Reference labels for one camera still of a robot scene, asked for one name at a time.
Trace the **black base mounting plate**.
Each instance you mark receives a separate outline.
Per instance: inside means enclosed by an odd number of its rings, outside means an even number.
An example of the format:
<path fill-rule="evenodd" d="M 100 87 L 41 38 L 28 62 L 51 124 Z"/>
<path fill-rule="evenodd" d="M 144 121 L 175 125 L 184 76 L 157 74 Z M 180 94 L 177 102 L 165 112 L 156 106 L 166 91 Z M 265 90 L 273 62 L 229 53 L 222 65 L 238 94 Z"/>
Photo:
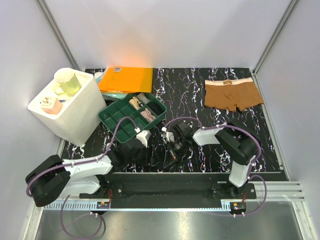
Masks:
<path fill-rule="evenodd" d="M 106 199 L 108 194 L 120 193 L 121 188 L 126 186 L 135 186 L 139 195 L 181 195 L 189 193 L 191 189 L 199 190 L 201 183 L 211 189 L 219 189 L 227 183 L 228 178 L 227 173 L 113 173 L 101 176 L 102 186 L 93 196 L 68 196 L 77 199 Z M 288 178 L 284 171 L 255 172 L 247 185 L 253 182 L 281 184 L 286 181 Z"/>

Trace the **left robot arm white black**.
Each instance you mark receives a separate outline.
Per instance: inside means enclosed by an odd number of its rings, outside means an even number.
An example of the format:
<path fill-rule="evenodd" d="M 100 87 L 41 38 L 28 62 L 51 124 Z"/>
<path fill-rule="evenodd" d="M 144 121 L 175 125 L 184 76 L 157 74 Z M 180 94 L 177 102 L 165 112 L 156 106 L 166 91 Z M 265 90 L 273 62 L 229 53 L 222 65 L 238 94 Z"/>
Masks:
<path fill-rule="evenodd" d="M 101 177 L 145 161 L 149 150 L 148 140 L 133 138 L 94 157 L 70 160 L 51 155 L 25 177 L 26 194 L 37 207 L 68 195 L 103 198 L 108 186 Z"/>

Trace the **beige rolled sock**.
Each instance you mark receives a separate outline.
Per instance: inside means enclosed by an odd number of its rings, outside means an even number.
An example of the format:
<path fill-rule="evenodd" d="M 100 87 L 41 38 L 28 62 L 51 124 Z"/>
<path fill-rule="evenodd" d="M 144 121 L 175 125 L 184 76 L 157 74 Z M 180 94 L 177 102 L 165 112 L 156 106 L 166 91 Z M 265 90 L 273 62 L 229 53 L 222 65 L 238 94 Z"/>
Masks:
<path fill-rule="evenodd" d="M 141 109 L 145 104 L 142 103 L 136 96 L 133 96 L 130 100 L 129 103 L 136 109 L 139 110 Z"/>

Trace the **black underwear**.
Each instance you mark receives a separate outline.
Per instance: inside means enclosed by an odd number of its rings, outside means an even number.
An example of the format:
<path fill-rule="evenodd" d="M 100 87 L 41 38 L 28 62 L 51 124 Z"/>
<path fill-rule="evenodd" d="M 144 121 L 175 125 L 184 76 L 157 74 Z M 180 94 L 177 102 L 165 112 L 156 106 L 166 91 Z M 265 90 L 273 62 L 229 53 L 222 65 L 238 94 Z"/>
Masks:
<path fill-rule="evenodd" d="M 165 143 L 162 147 L 151 146 L 150 167 L 168 169 L 179 161 L 178 152 L 172 143 Z"/>

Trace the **grey rolled sock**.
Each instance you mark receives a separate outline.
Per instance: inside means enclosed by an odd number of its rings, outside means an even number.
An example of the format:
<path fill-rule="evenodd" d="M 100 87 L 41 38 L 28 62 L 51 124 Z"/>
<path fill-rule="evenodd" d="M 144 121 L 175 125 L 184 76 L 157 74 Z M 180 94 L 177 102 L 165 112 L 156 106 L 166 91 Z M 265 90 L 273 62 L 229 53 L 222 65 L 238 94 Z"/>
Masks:
<path fill-rule="evenodd" d="M 140 93 L 136 96 L 142 103 L 147 104 L 150 100 L 146 97 L 144 93 Z"/>

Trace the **orange and teal folders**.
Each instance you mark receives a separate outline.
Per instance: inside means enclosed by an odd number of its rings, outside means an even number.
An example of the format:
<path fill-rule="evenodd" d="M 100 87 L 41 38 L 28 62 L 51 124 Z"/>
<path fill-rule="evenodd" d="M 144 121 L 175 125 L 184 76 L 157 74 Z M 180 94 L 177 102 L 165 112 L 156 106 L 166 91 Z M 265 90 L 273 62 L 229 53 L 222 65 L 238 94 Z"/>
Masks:
<path fill-rule="evenodd" d="M 152 68 L 108 67 L 94 77 L 103 98 L 108 101 L 124 99 L 127 94 L 152 92 Z"/>

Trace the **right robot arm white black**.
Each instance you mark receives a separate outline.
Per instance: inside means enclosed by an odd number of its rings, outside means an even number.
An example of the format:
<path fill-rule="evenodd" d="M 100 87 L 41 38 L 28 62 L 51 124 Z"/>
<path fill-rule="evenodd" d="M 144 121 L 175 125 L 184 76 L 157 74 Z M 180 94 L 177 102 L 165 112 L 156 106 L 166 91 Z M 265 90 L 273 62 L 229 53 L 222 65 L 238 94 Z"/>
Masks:
<path fill-rule="evenodd" d="M 253 163 L 261 155 L 258 137 L 241 122 L 194 129 L 184 122 L 174 125 L 170 130 L 162 128 L 162 137 L 167 153 L 170 154 L 169 166 L 179 161 L 182 152 L 193 146 L 221 145 L 231 159 L 231 172 L 227 183 L 211 190 L 220 196 L 240 198 L 245 194 L 245 186 L 250 177 Z"/>

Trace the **aluminium front rail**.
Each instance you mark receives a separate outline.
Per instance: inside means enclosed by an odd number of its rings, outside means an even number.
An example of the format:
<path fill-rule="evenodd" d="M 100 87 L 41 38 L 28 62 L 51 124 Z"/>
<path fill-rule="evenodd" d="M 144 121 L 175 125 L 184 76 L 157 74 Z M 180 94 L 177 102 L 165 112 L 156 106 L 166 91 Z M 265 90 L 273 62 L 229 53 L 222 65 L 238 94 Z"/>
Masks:
<path fill-rule="evenodd" d="M 135 186 L 123 186 L 121 192 L 107 194 L 106 199 L 58 199 L 43 207 L 50 211 L 145 211 L 145 212 L 239 212 L 249 202 L 302 202 L 298 185 L 271 184 L 254 181 L 238 198 L 219 195 L 207 184 L 183 194 L 138 194 Z"/>

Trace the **yellow green cup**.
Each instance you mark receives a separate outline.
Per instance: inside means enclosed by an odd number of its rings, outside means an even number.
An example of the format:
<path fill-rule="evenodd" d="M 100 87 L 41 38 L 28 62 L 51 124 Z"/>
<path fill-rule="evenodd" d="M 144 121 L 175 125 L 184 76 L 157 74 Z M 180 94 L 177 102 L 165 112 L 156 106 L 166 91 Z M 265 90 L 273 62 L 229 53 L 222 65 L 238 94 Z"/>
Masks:
<path fill-rule="evenodd" d="M 71 68 L 61 68 L 56 71 L 53 77 L 56 84 L 52 91 L 58 96 L 67 95 L 73 97 L 82 87 L 75 71 Z"/>

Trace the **pink rolled sock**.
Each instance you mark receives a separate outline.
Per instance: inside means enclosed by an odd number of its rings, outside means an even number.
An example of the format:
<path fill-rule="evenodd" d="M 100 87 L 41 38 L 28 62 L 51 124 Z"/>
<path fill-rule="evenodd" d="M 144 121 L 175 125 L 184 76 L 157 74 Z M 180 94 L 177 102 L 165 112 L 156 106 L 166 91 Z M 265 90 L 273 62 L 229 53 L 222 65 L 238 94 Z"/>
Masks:
<path fill-rule="evenodd" d="M 156 117 L 151 113 L 151 111 L 146 108 L 145 110 L 141 111 L 140 114 L 149 122 L 153 122 Z"/>

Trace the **brown boxer briefs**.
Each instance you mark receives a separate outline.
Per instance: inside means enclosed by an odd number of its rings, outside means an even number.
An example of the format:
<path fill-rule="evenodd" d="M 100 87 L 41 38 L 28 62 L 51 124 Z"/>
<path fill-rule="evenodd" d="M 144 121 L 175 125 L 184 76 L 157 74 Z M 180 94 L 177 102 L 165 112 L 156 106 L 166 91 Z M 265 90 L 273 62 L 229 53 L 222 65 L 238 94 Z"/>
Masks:
<path fill-rule="evenodd" d="M 263 103 L 263 98 L 251 77 L 205 81 L 204 105 L 206 107 L 235 112 Z"/>

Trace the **green divided organizer tray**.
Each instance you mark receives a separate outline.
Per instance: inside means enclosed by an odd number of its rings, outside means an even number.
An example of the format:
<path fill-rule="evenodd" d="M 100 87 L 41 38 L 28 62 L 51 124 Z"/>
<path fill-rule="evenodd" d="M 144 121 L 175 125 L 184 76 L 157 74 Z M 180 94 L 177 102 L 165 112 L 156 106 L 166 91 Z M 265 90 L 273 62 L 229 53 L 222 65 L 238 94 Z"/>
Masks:
<path fill-rule="evenodd" d="M 167 107 L 152 93 L 144 93 L 150 102 L 136 110 L 129 100 L 137 97 L 138 94 L 140 93 L 129 93 L 125 98 L 116 100 L 98 114 L 100 121 L 112 134 L 115 134 L 116 140 L 121 144 L 137 135 L 135 128 L 149 131 L 165 118 Z M 141 115 L 141 111 L 146 108 L 156 117 L 154 121 L 148 122 Z"/>

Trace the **white storage bin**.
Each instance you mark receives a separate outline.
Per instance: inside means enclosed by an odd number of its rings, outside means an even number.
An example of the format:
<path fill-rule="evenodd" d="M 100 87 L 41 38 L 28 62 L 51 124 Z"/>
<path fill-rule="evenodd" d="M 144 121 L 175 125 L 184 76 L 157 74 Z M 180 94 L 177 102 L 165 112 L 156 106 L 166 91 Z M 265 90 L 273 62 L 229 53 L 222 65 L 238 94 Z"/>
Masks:
<path fill-rule="evenodd" d="M 96 78 L 86 72 L 74 71 L 81 89 L 73 97 L 58 96 L 53 92 L 56 81 L 52 80 L 27 106 L 44 125 L 58 137 L 76 145 L 85 144 L 99 125 L 99 113 L 106 103 L 100 92 Z M 45 98 L 64 100 L 58 114 L 49 114 L 41 109 Z"/>

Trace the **pink box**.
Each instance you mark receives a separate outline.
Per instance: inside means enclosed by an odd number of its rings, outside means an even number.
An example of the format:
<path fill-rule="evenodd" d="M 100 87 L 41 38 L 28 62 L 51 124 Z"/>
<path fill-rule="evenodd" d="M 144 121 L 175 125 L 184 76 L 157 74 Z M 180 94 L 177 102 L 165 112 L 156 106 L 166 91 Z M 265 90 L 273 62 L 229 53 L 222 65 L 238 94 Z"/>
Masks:
<path fill-rule="evenodd" d="M 56 97 L 45 97 L 40 103 L 40 108 L 51 115 L 57 115 L 62 106 L 63 104 Z"/>

